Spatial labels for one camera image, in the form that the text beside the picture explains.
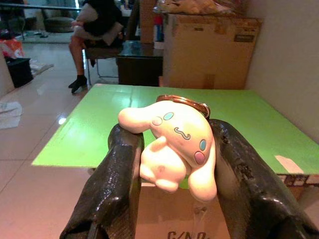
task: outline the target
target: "red bag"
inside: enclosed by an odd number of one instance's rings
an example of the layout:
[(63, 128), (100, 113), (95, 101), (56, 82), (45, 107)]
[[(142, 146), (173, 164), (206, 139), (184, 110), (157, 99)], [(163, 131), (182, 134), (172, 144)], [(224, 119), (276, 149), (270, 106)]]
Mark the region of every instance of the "red bag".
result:
[(24, 56), (22, 42), (17, 41), (15, 38), (10, 40), (0, 40), (0, 49), (4, 56), (11, 58), (20, 58)]

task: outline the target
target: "dark clothing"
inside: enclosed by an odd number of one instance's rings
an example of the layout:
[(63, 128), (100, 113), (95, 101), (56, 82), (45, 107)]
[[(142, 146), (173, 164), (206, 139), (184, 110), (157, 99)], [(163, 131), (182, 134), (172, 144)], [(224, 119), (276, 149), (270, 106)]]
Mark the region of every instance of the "dark clothing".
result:
[(88, 3), (98, 13), (95, 21), (84, 23), (85, 31), (94, 36), (101, 36), (109, 31), (115, 22), (123, 25), (122, 12), (119, 10), (114, 0), (85, 0), (83, 5)]

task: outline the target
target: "plastic bag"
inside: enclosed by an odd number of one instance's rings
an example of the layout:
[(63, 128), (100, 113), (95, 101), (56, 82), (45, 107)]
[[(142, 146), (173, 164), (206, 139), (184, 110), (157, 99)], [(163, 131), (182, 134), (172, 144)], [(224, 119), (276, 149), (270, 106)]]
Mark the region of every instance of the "plastic bag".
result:
[(244, 15), (247, 10), (249, 0), (214, 0), (217, 8), (222, 11), (233, 12)]
[(0, 40), (0, 49), (6, 57), (15, 59), (24, 56), (22, 43), (17, 41), (15, 38), (10, 40)]
[(213, 0), (159, 0), (157, 11), (186, 14), (213, 14), (217, 12)]

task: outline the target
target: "tiled floor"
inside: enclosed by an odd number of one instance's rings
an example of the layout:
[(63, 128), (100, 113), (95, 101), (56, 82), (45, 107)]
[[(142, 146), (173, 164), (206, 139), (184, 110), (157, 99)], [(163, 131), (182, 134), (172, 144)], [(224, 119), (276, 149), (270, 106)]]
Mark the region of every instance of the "tiled floor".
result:
[[(56, 239), (66, 225), (81, 190), (87, 169), (31, 166), (32, 160), (58, 129), (87, 90), (72, 95), (67, 86), (75, 79), (72, 58), (65, 44), (24, 44), (26, 57), (53, 68), (29, 84), (2, 97), (23, 107), (19, 126), (0, 130), (0, 239)], [(101, 67), (116, 75), (114, 60)], [(93, 83), (98, 80), (91, 69)]]

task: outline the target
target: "black side table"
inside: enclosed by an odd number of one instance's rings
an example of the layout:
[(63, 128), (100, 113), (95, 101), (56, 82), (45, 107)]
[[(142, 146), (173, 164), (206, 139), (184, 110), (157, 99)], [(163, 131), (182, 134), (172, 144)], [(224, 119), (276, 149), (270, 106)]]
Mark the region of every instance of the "black side table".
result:
[(163, 50), (153, 44), (126, 41), (117, 56), (120, 85), (159, 86), (163, 73)]

